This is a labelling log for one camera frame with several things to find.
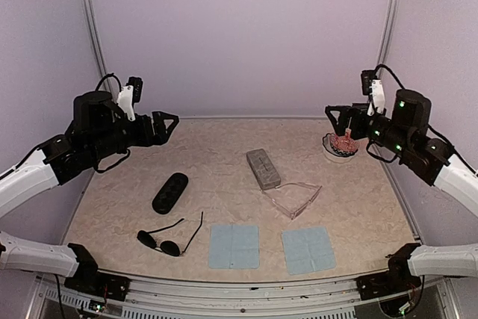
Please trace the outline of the black round sunglasses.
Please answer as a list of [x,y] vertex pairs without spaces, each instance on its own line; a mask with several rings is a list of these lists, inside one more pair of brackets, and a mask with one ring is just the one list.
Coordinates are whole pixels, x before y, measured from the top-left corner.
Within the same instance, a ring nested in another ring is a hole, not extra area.
[[190,237],[189,241],[187,242],[187,244],[185,245],[185,247],[183,249],[181,249],[175,241],[162,241],[162,242],[159,243],[152,237],[152,235],[156,234],[156,233],[159,233],[159,232],[164,232],[168,229],[172,229],[172,228],[176,227],[177,225],[179,225],[180,223],[182,223],[184,221],[185,221],[185,219],[181,218],[180,220],[178,220],[174,224],[169,225],[169,226],[165,226],[165,227],[160,228],[160,229],[155,229],[155,230],[152,230],[152,231],[140,230],[137,233],[137,240],[142,245],[144,245],[145,247],[148,247],[148,248],[150,248],[150,249],[152,249],[156,252],[163,253],[163,254],[171,256],[171,257],[181,257],[187,252],[187,250],[189,249],[190,245],[192,244],[194,238],[197,236],[199,230],[202,228],[203,221],[204,221],[204,212],[203,211],[201,212],[198,227],[196,228],[195,232],[192,234],[192,236]]

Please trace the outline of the clear frame glasses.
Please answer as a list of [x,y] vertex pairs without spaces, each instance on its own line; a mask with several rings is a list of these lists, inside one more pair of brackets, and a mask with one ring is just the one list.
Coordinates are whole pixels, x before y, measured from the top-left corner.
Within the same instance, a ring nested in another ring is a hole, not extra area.
[[307,207],[316,200],[316,198],[318,197],[322,189],[321,185],[313,185],[313,184],[309,184],[305,182],[287,182],[287,183],[275,186],[273,190],[279,190],[280,188],[287,187],[287,186],[297,186],[299,188],[313,190],[314,192],[309,199],[307,199],[304,203],[301,203],[299,206],[293,209],[289,209],[286,206],[282,205],[277,199],[275,199],[271,194],[269,194],[268,190],[261,189],[260,192],[266,197],[268,197],[269,200],[272,202],[272,204],[291,220],[294,220],[299,215],[301,215],[301,213],[303,213],[304,210],[306,210]]

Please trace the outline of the aluminium corner post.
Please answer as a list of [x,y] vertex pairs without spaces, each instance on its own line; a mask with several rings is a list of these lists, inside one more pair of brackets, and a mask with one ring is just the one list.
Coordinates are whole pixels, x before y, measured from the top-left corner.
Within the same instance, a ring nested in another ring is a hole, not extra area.
[[87,33],[90,38],[90,44],[93,50],[93,57],[100,76],[106,74],[105,59],[100,43],[99,32],[96,26],[93,0],[81,0],[84,16],[87,25]]
[[386,64],[387,62],[399,7],[400,0],[388,0],[388,8],[385,15],[385,25],[382,32],[382,39],[377,58],[378,64]]

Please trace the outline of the right aluminium corner post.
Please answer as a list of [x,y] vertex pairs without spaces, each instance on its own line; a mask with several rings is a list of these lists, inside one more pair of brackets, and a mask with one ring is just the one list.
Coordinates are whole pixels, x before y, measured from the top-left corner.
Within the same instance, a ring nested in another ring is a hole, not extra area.
[[388,8],[385,15],[385,25],[382,32],[382,39],[377,58],[378,64],[386,64],[387,62],[399,7],[400,0],[388,0]]

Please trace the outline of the red patterned bowl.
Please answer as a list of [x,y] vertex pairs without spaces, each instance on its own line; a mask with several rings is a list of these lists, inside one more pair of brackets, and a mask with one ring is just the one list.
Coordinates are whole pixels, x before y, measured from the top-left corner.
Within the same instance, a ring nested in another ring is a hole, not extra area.
[[351,161],[359,150],[360,143],[350,137],[347,132],[344,136],[327,133],[322,138],[323,154],[331,162],[345,164]]

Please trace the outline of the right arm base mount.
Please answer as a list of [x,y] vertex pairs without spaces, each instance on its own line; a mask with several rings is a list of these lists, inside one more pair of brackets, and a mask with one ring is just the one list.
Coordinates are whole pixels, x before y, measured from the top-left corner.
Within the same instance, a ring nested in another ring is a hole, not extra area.
[[422,284],[419,276],[411,274],[408,260],[420,244],[405,244],[394,254],[388,256],[388,269],[379,273],[359,276],[356,284],[361,300],[371,300],[397,294]]

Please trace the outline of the left aluminium corner post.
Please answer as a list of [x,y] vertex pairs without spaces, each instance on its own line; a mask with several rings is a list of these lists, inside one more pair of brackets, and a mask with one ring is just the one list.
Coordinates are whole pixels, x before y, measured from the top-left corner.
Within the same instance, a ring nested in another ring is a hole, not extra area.
[[90,44],[93,50],[93,57],[100,76],[106,74],[105,59],[100,43],[99,32],[96,26],[93,0],[81,0],[84,16],[87,25],[87,33],[90,38]]

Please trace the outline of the aluminium front rail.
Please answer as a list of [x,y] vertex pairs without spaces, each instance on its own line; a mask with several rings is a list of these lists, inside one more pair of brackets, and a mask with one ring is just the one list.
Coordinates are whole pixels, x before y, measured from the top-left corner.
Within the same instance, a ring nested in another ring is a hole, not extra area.
[[384,306],[411,297],[406,318],[462,318],[449,279],[367,300],[355,276],[279,282],[205,282],[129,274],[122,300],[58,288],[38,276],[27,318],[384,318]]

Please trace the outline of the black oval glasses case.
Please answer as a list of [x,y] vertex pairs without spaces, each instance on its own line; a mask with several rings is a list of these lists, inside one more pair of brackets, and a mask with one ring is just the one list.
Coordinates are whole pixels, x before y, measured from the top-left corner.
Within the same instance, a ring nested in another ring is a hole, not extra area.
[[158,214],[170,213],[183,194],[188,182],[189,178],[185,174],[172,174],[152,200],[152,209]]

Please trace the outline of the blue cleaning cloth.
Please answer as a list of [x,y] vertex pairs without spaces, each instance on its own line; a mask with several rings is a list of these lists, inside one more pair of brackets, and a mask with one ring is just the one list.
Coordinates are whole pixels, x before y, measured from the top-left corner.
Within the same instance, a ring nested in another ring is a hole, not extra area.
[[290,275],[302,275],[336,267],[329,234],[324,226],[282,233],[285,262]]
[[254,270],[260,265],[259,228],[251,225],[213,225],[208,266],[218,270]]

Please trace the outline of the grey glasses case green lining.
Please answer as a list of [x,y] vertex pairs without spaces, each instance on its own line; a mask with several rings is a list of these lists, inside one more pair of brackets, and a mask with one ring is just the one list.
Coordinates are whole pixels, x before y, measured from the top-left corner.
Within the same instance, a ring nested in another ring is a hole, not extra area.
[[281,184],[279,172],[264,149],[254,149],[246,153],[246,160],[263,191],[276,188]]

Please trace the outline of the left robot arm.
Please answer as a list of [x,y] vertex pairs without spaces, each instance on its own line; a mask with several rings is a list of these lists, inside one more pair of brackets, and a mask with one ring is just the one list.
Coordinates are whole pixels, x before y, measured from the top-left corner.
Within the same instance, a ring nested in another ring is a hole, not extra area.
[[[161,146],[179,124],[179,117],[155,111],[137,115],[131,86],[114,99],[95,90],[73,102],[73,120],[64,134],[35,146],[17,165],[1,175],[1,215],[36,195],[66,184],[85,170],[101,173],[101,160],[115,154],[130,156],[130,147]],[[50,273],[73,278],[90,293],[105,284],[104,275],[80,244],[50,245],[1,233],[1,268]]]

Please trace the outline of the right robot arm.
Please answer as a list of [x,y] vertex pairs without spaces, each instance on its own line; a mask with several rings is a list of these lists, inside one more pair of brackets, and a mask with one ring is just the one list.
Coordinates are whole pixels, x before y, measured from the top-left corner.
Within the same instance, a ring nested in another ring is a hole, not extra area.
[[[394,159],[419,179],[477,213],[477,173],[468,168],[454,146],[443,136],[429,137],[431,102],[413,90],[396,92],[391,117],[377,108],[369,114],[364,104],[328,105],[325,113],[334,132],[347,131],[353,140],[366,138],[393,152]],[[431,247],[406,244],[388,260],[382,286],[397,292],[411,277],[427,275],[477,276],[477,245]]]

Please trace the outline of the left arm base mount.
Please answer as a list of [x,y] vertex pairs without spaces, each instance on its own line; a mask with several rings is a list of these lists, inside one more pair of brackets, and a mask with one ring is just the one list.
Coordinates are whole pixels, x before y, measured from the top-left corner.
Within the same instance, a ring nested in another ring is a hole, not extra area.
[[129,278],[99,271],[95,259],[84,246],[80,244],[67,246],[74,252],[78,267],[72,276],[65,278],[66,288],[106,300],[125,301],[131,282]]

